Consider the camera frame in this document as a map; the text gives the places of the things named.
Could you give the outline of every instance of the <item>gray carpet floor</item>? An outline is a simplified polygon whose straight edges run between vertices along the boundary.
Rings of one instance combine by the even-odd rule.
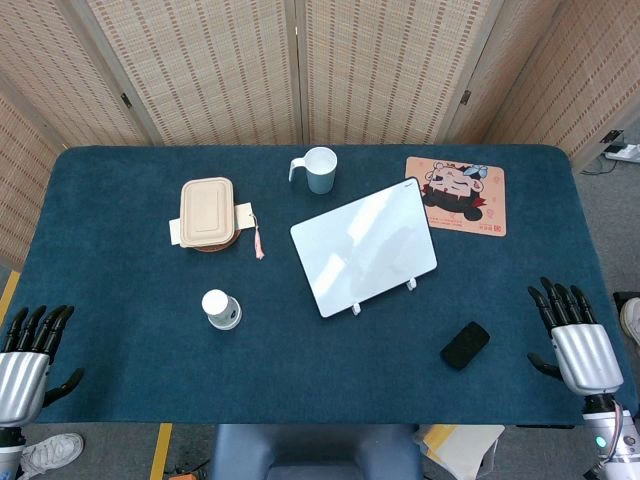
[[[9,280],[9,274],[11,270],[4,265],[0,265],[0,292],[4,291],[4,286],[7,284],[7,280]]]
[[[640,122],[626,132],[627,141],[640,143]],[[596,159],[590,171],[606,171],[613,163]],[[640,290],[640,165],[619,162],[605,175],[576,174],[576,185],[593,236],[610,293]],[[0,285],[6,269],[0,268]],[[630,340],[627,352],[640,385],[640,359]],[[148,478],[158,425],[68,424],[32,425],[25,429],[31,442],[49,435],[76,431],[86,439],[83,455],[68,467],[41,478],[49,480],[120,480]],[[213,427],[175,425],[167,468],[193,468],[209,458]],[[594,461],[588,432],[508,427],[502,435],[495,470],[488,480],[565,479],[580,480]],[[431,462],[425,473],[433,480],[453,477]]]

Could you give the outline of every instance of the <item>white mug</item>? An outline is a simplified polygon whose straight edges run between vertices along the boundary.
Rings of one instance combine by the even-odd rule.
[[[289,182],[293,180],[293,171],[298,167],[307,169],[307,183],[313,193],[328,193],[333,188],[338,157],[327,147],[314,147],[303,158],[294,158],[289,166]]]
[[[222,290],[209,290],[202,297],[202,309],[209,323],[219,330],[231,330],[242,318],[238,301]]]

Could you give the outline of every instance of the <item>black phone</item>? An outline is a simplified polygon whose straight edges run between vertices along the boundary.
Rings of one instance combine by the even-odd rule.
[[[460,330],[453,340],[440,351],[442,359],[455,368],[462,370],[469,362],[489,343],[491,337],[487,331],[476,322],[469,324]]]

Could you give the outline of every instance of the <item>small whiteboard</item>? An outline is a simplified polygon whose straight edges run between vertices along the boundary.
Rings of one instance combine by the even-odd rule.
[[[294,225],[291,237],[325,318],[437,265],[415,178]]]

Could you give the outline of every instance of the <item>mouse pad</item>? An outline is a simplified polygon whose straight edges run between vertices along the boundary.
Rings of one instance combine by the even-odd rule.
[[[499,167],[409,157],[406,177],[416,177],[429,225],[504,237],[505,175]]]

